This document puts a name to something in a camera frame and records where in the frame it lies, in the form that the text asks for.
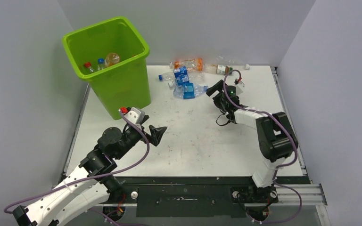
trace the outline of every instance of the green trash can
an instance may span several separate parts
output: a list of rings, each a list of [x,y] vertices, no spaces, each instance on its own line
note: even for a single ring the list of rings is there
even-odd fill
[[[122,16],[71,32],[63,46],[78,77],[87,81],[113,119],[120,107],[143,108],[150,104],[146,57],[149,46],[131,22]],[[83,64],[97,68],[98,59],[117,53],[120,62],[88,73]]]

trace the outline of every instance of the gray wall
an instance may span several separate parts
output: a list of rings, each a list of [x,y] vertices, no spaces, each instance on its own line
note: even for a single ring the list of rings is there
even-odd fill
[[[218,55],[278,65],[315,0],[58,0],[74,29],[125,16],[150,46],[147,61]]]
[[[71,30],[55,0],[0,0],[0,225],[63,169],[85,91],[61,44]]]
[[[317,0],[278,73],[332,225],[362,225],[362,1]]]

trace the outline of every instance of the robotic arm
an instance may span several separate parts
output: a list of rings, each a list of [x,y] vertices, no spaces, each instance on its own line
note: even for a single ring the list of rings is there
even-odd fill
[[[122,108],[124,118],[138,127],[157,146],[167,127],[149,126],[150,135],[142,124],[149,116],[138,108]],[[123,194],[119,181],[111,174],[117,167],[113,159],[121,159],[138,141],[146,142],[133,127],[124,127],[123,132],[110,127],[103,132],[98,144],[87,154],[80,165],[66,177],[57,189],[28,206],[18,206],[13,215],[19,226],[61,226],[88,210],[105,202],[109,196],[119,198]]]
[[[228,123],[243,124],[257,130],[263,164],[253,174],[252,178],[258,188],[272,186],[276,167],[281,165],[293,153],[292,144],[271,118],[255,111],[238,109],[229,102],[225,92],[236,105],[254,110],[239,103],[235,86],[225,85],[225,90],[223,87],[224,81],[220,80],[214,86],[208,88],[206,94],[210,97],[216,91],[219,92],[213,97],[213,102],[226,115]],[[272,115],[287,130],[297,147],[297,139],[287,115],[284,112],[273,113]]]

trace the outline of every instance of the white table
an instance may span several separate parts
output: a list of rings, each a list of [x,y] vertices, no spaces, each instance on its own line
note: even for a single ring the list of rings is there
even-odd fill
[[[229,124],[220,127],[215,120],[221,114],[211,97],[206,95],[190,100],[173,97],[166,82],[158,75],[169,71],[168,66],[148,66],[152,103],[143,110],[150,116],[144,123],[168,129],[158,147],[151,145],[150,153],[137,167],[118,176],[166,177],[232,177],[251,176],[262,161],[257,132],[244,125]],[[233,84],[236,74],[229,76]],[[223,75],[206,73],[204,85],[212,86]],[[269,66],[251,66],[242,71],[245,83],[240,102],[272,113],[283,111],[280,97]],[[67,170],[69,174],[86,154],[93,149],[105,129],[123,129],[124,121],[114,121],[106,112],[95,93],[89,92],[79,125],[78,134]],[[134,164],[146,151],[139,142],[122,159],[117,160],[118,170]],[[287,159],[290,162],[293,154]],[[279,176],[302,176],[299,161],[281,169]]]

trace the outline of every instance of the red button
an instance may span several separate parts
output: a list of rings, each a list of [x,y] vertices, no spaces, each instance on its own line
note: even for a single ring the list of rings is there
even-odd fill
[[[125,108],[125,107],[120,108],[120,111],[121,111],[121,113],[123,113],[123,114],[125,114],[125,113],[128,112],[127,108]]]

